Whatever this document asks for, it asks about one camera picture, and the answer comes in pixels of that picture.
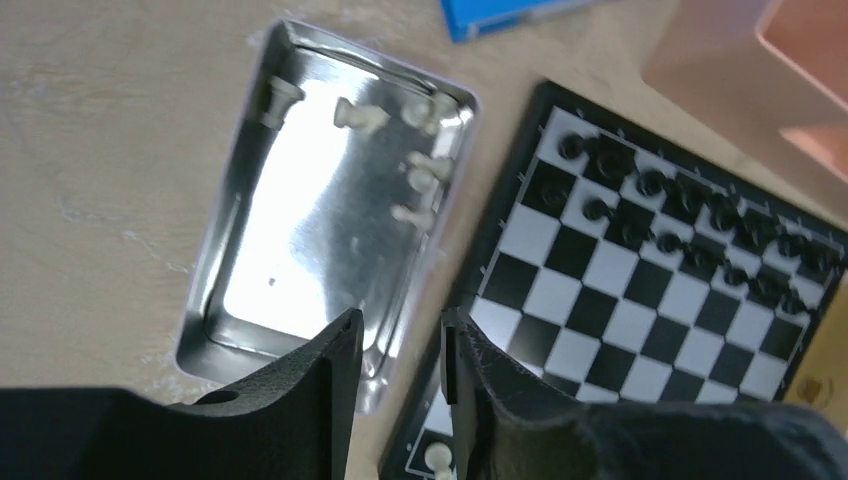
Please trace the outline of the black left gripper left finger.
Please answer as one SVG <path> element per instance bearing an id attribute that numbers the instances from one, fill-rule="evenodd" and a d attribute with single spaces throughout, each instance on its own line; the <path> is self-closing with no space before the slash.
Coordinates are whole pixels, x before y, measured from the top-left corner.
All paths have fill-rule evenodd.
<path id="1" fill-rule="evenodd" d="M 194 403 L 203 479 L 342 479 L 362 363 L 349 308 L 306 344 Z"/>

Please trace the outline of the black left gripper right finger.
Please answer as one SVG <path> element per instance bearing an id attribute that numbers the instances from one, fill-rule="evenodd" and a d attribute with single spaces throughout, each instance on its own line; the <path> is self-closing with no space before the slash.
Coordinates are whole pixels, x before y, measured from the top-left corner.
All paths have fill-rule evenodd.
<path id="1" fill-rule="evenodd" d="M 442 387 L 461 479 L 587 479 L 580 404 L 495 346 L 468 313 L 441 317 Z"/>

